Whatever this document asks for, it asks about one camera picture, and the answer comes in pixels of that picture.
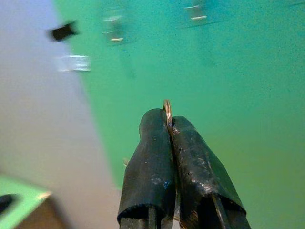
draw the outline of blurry background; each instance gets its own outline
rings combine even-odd
[[[3,0],[0,171],[49,188],[74,228],[118,227],[142,115],[170,99],[231,176],[252,228],[305,226],[304,4],[218,0],[193,26],[191,1]],[[130,41],[103,35],[124,8]],[[46,30],[77,21],[80,35]],[[92,71],[57,71],[88,55]]]

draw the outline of green surface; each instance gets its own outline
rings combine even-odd
[[[13,178],[0,175],[0,196],[18,195],[17,201],[0,215],[0,229],[13,229],[19,225],[44,200],[47,190],[25,184]]]
[[[110,47],[102,12],[118,2],[55,2],[78,21],[73,53],[92,59],[83,84],[119,186],[142,115],[170,99],[225,165],[252,228],[305,228],[304,4],[222,1],[223,22],[181,29],[176,1],[122,1],[136,42]]]

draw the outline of black object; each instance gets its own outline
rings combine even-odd
[[[251,229],[224,166],[185,117],[173,118],[172,141],[180,180],[182,228]]]
[[[143,116],[125,171],[120,229],[170,229],[175,197],[183,229],[251,229],[223,164],[195,127],[182,116],[172,125],[168,131],[161,109]]]
[[[12,194],[0,196],[0,214],[14,202]]]
[[[165,112],[148,111],[139,129],[141,140],[125,170],[117,220],[120,229],[171,229],[176,188]]]
[[[79,34],[73,28],[75,25],[75,22],[76,21],[67,23],[67,24],[63,25],[62,27],[49,31],[51,38],[57,42],[61,42],[72,35]]]

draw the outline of metal ring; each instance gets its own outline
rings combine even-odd
[[[173,123],[172,123],[172,109],[171,109],[171,104],[168,99],[165,99],[163,101],[163,110],[166,113],[166,124],[167,124],[167,129],[171,133],[173,131]]]

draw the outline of pliers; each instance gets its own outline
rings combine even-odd
[[[223,164],[168,100],[140,123],[124,175],[120,229],[251,229]]]

